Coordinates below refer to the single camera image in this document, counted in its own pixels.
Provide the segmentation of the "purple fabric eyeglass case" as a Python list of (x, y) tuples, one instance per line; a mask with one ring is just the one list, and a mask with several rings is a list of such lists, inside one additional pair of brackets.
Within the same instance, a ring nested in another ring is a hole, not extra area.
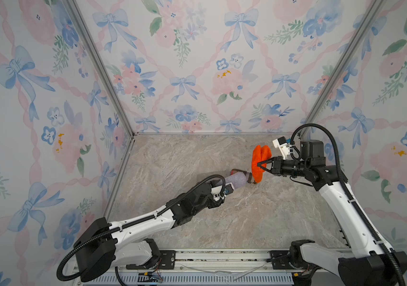
[(233, 190), (242, 188), (246, 186), (246, 184), (250, 183), (250, 179), (252, 178), (252, 175), (248, 172), (237, 172), (234, 173), (233, 175), (230, 175), (227, 177), (226, 180), (226, 186), (231, 186)]

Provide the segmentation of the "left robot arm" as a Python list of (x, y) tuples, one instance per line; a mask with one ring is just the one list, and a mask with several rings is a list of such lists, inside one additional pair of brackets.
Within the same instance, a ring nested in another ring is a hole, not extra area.
[(221, 206), (234, 189), (232, 183), (213, 178), (198, 183), (153, 212), (115, 222), (106, 218), (93, 221), (73, 245), (80, 280), (92, 281), (113, 267), (156, 267), (161, 252), (150, 235), (177, 228), (204, 209)]

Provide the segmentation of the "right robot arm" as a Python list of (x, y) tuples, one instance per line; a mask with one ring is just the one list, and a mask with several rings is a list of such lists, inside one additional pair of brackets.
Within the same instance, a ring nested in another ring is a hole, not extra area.
[(312, 240), (293, 241), (290, 264), (296, 268), (317, 266), (347, 286), (403, 286), (407, 254), (396, 252), (376, 230), (353, 195), (342, 171), (326, 165), (324, 157), (285, 160), (281, 156), (257, 163), (275, 176), (302, 177), (325, 199), (344, 234), (350, 250), (331, 250)]

